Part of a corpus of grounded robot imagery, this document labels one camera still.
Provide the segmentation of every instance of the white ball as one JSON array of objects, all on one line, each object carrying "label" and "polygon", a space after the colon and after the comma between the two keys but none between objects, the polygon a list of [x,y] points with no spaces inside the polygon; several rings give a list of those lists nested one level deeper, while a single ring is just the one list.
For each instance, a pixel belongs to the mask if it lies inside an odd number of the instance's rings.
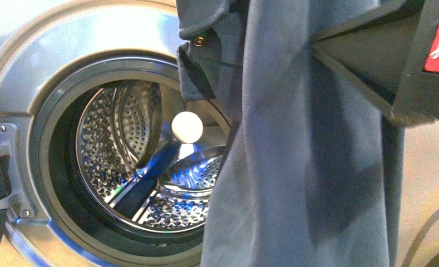
[{"label": "white ball", "polygon": [[201,138],[203,123],[198,115],[184,111],[177,114],[172,121],[172,132],[178,141],[192,144]]}]

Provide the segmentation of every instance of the floor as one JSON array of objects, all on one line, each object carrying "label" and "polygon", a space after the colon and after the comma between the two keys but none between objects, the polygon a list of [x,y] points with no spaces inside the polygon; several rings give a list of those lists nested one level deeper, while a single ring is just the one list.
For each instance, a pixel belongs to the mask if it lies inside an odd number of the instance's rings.
[{"label": "floor", "polygon": [[31,265],[13,248],[6,237],[0,243],[0,267],[17,266],[30,267]]}]

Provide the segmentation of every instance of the door hinge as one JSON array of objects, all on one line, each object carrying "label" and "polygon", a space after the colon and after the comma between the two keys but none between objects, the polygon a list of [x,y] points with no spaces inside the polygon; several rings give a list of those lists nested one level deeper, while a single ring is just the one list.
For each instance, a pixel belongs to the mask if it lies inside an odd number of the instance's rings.
[{"label": "door hinge", "polygon": [[11,185],[11,193],[0,199],[0,210],[13,207],[21,218],[33,217],[36,209],[24,186],[17,152],[18,127],[12,123],[0,124],[0,179],[5,179],[6,175]]}]

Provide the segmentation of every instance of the gray cloth bag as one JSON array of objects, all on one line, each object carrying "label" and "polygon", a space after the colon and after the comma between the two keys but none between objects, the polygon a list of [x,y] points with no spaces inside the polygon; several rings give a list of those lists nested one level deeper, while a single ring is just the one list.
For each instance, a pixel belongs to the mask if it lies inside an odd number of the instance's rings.
[{"label": "gray cloth bag", "polygon": [[393,265],[381,114],[310,56],[311,35],[378,5],[177,0],[182,96],[217,98],[235,121],[201,266]]}]

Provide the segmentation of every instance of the hinge screw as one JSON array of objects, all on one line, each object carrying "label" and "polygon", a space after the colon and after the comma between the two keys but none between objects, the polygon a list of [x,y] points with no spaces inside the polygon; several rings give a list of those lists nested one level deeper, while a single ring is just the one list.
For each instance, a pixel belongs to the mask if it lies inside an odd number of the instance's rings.
[{"label": "hinge screw", "polygon": [[6,127],[4,125],[0,125],[0,132],[6,132]]},{"label": "hinge screw", "polygon": [[28,210],[23,210],[23,217],[27,218],[31,216],[31,212]]}]

